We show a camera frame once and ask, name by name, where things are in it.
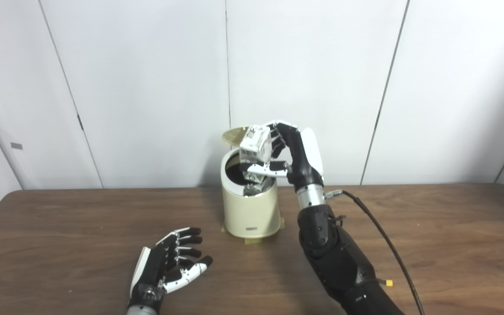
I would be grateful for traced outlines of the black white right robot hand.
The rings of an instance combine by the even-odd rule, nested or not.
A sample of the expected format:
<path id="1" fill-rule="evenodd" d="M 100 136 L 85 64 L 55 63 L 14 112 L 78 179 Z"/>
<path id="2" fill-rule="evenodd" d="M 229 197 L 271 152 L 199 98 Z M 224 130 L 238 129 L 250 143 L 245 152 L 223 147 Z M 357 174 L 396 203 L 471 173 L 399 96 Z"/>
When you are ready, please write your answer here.
<path id="1" fill-rule="evenodd" d="M 311 128 L 302 131 L 284 120 L 254 125 L 268 132 L 265 140 L 241 153 L 240 170 L 245 175 L 286 178 L 296 191 L 324 188 L 323 165 L 318 142 Z"/>

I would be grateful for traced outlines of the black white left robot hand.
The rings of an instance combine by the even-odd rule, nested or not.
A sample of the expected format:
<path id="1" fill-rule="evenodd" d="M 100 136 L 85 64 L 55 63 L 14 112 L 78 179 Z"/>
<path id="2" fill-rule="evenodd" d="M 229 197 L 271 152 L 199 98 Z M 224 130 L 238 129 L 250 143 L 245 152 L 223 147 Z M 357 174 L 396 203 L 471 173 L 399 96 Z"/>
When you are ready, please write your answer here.
<path id="1" fill-rule="evenodd" d="M 211 256 L 193 248 L 203 241 L 201 229 L 171 231 L 154 247 L 143 247 L 133 273 L 128 315 L 158 315 L 165 297 L 186 287 L 212 265 Z"/>

